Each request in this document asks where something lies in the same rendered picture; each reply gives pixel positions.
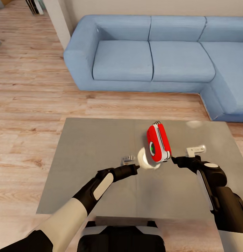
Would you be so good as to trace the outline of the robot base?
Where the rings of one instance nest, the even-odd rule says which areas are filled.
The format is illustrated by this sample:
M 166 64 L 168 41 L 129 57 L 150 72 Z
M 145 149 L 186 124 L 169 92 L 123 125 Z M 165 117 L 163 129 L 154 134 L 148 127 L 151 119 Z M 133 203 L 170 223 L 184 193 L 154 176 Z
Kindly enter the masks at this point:
M 148 226 L 95 226 L 88 222 L 81 232 L 77 252 L 166 252 L 155 221 Z

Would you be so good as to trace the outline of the radio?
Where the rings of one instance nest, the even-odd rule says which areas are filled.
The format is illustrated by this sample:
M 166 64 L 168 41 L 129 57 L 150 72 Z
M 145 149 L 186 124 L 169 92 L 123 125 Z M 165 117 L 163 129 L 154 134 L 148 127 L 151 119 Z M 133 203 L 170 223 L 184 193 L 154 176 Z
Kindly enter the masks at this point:
M 152 159 L 156 162 L 167 162 L 171 157 L 171 148 L 163 124 L 151 125 L 147 131 L 147 138 Z

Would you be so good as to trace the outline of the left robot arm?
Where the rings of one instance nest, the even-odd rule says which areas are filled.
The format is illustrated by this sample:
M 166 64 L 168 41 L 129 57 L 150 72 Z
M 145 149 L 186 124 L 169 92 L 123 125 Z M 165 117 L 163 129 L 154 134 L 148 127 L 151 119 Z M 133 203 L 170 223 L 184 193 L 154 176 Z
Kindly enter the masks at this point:
M 66 204 L 52 216 L 36 226 L 26 237 L 0 252 L 65 252 L 70 242 L 113 182 L 137 175 L 140 166 L 129 165 L 134 156 L 121 158 L 121 166 L 97 171 Z

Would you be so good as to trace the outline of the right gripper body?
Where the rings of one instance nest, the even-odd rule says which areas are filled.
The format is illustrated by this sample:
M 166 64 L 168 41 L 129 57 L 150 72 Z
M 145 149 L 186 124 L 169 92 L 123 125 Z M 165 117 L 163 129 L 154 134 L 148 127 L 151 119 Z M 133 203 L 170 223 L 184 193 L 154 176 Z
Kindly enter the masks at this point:
M 179 168 L 188 168 L 191 170 L 191 163 L 194 161 L 201 161 L 201 157 L 198 155 L 192 158 L 185 156 L 177 157 L 177 165 Z

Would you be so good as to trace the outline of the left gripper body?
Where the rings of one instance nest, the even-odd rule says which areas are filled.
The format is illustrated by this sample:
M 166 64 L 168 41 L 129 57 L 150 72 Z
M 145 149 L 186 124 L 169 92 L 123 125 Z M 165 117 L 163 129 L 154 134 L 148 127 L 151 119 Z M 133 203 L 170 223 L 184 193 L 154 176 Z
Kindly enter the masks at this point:
M 137 175 L 137 169 L 135 164 L 124 165 L 118 167 L 122 172 L 122 179 L 129 177 L 131 175 Z

